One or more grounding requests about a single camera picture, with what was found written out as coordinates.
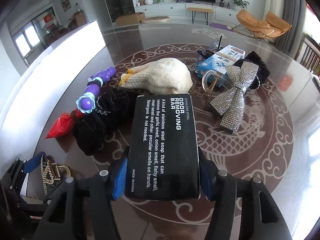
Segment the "white knit glove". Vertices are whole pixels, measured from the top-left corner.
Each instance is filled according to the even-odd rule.
[[[190,72],[176,58],[162,58],[128,69],[121,75],[119,87],[144,88],[154,95],[188,93],[192,87]]]

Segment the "purple plastic toy wand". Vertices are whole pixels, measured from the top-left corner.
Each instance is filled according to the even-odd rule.
[[[99,85],[97,85],[97,83],[89,84],[85,88],[83,96],[79,97],[76,101],[77,108],[82,113],[91,113],[91,111],[96,108],[95,100],[100,93],[100,88],[106,85],[115,74],[116,68],[110,67],[106,70],[99,71],[88,79],[89,82],[94,80],[99,81]]]

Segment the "rhinestone bow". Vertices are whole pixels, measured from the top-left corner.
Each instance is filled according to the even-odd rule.
[[[227,66],[227,74],[234,85],[210,102],[214,110],[220,116],[223,115],[220,126],[231,133],[239,129],[244,113],[244,94],[252,84],[258,68],[251,61],[243,61],[241,69],[235,65]]]

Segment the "orange lounge chair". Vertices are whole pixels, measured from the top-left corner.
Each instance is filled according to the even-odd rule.
[[[234,27],[232,30],[243,26],[255,38],[276,38],[282,34],[285,34],[291,28],[289,23],[279,18],[272,12],[268,12],[264,21],[258,21],[246,10],[241,10],[236,17],[240,24]]]

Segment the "round cushion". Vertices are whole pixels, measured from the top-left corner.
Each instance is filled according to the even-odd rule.
[[[169,16],[155,16],[155,17],[148,17],[141,20],[141,23],[165,23],[170,21]]]

